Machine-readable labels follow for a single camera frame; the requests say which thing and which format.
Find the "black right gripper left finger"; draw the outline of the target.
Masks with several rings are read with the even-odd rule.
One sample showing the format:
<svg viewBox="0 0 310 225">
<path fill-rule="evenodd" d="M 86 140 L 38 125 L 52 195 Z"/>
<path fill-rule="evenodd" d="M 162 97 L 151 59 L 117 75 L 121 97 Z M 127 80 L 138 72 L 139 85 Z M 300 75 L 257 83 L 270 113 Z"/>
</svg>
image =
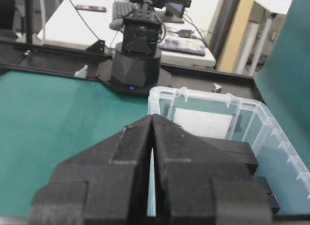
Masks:
<svg viewBox="0 0 310 225">
<path fill-rule="evenodd" d="M 30 225 L 126 225 L 147 207 L 152 116 L 57 164 L 32 199 Z"/>
</svg>

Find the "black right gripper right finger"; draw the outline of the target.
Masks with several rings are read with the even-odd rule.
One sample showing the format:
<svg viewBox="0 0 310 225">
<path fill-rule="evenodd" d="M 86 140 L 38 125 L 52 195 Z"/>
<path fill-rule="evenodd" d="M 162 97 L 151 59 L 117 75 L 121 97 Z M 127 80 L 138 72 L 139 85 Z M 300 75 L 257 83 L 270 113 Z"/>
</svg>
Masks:
<svg viewBox="0 0 310 225">
<path fill-rule="evenodd" d="M 271 225 L 263 187 L 235 157 L 154 114 L 155 163 L 172 225 Z"/>
</svg>

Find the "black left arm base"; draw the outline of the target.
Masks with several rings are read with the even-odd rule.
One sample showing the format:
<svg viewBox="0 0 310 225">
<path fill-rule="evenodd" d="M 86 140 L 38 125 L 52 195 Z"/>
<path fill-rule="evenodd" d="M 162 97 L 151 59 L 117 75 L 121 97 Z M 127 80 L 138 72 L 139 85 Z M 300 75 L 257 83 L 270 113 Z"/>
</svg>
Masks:
<svg viewBox="0 0 310 225">
<path fill-rule="evenodd" d="M 152 55 L 126 52 L 123 44 L 115 47 L 111 68 L 104 71 L 101 80 L 117 92 L 148 96 L 153 87 L 171 84 L 171 74 L 161 68 L 162 52 Z"/>
</svg>

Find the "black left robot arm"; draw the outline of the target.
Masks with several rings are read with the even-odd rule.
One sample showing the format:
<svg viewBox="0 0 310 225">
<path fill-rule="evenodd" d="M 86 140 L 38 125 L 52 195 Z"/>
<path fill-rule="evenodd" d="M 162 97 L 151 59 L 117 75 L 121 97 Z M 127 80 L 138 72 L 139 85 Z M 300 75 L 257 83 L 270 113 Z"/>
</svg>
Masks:
<svg viewBox="0 0 310 225">
<path fill-rule="evenodd" d="M 166 0 L 129 0 L 133 10 L 123 18 L 122 51 L 140 55 L 154 55 L 162 32 L 155 8 L 163 8 Z"/>
</svg>

